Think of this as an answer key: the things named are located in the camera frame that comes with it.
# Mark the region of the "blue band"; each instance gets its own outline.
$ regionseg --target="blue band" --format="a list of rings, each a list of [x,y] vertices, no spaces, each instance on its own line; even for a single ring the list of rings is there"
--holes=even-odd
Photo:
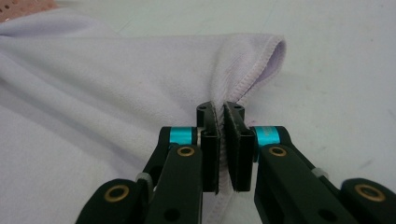
[[[192,144],[192,127],[172,127],[169,136],[169,143],[179,145]]]
[[[259,150],[268,144],[279,144],[279,133],[274,126],[257,126],[253,127],[256,130],[257,140],[259,141]]]

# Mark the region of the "fabric fold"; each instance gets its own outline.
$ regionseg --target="fabric fold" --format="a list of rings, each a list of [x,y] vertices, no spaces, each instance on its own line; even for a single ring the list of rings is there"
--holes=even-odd
[[[195,107],[212,101],[222,127],[223,102],[245,105],[279,71],[285,50],[276,35],[121,38],[65,8],[0,23],[0,117],[5,123],[0,139],[7,141],[0,168],[17,175],[0,175],[0,182],[11,187],[0,187],[0,201],[7,202],[0,217],[12,223],[74,222],[101,184],[134,179],[162,126],[194,126]],[[26,130],[36,131],[26,135]],[[56,156],[69,147],[65,157],[77,159]],[[104,156],[97,160],[96,153]],[[125,158],[136,163],[119,163]],[[204,200],[206,223],[220,220],[232,194],[224,147],[220,163],[220,194]],[[57,166],[53,172],[40,174],[52,164]],[[42,190],[55,194],[53,183],[68,193],[40,198],[35,205],[23,202]],[[16,192],[14,185],[30,190]],[[37,204],[49,211],[29,210]],[[16,208],[28,212],[18,216]],[[55,213],[59,209],[62,220]]]

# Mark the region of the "white surface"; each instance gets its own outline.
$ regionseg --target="white surface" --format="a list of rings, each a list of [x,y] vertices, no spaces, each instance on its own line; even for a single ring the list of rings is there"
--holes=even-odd
[[[258,125],[283,125],[336,187],[365,177],[396,191],[396,2],[63,1],[124,36],[272,33],[288,53],[253,97]],[[260,222],[252,192],[224,223]]]

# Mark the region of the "orange object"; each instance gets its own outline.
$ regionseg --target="orange object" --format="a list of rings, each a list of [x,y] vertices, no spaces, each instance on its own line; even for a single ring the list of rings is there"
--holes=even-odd
[[[57,8],[53,0],[2,0],[0,22]]]

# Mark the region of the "brown perforated object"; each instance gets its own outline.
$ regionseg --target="brown perforated object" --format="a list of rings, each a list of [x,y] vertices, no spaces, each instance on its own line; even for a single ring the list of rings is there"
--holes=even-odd
[[[0,22],[58,7],[53,0],[1,0]]]

